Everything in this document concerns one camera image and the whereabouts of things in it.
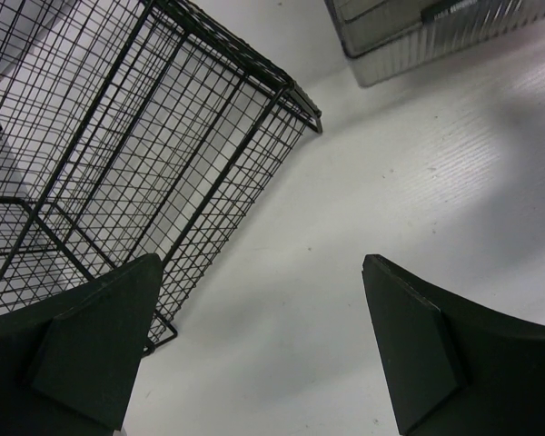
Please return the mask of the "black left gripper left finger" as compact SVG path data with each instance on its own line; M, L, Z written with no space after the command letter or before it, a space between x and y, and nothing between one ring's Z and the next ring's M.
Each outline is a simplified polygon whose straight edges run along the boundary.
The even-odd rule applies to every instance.
M0 315L0 435L121 430L162 275L148 253Z

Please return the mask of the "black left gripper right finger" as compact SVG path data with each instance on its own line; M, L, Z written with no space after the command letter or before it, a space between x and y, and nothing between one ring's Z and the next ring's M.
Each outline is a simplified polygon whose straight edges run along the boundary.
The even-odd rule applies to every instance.
M369 254L362 279L402 435L545 435L545 325Z

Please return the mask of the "clear plastic drawer organizer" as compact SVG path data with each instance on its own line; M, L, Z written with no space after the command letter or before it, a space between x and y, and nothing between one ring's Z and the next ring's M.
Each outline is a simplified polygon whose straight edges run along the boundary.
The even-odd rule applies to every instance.
M478 1L424 25L437 1L327 1L332 24L362 88L458 53L545 18L545 1Z

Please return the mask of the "pink black highlighter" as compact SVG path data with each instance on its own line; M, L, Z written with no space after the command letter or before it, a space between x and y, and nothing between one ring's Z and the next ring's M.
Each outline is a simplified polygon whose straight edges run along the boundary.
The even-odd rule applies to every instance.
M442 0L421 10L421 22L426 25L476 5L478 0Z

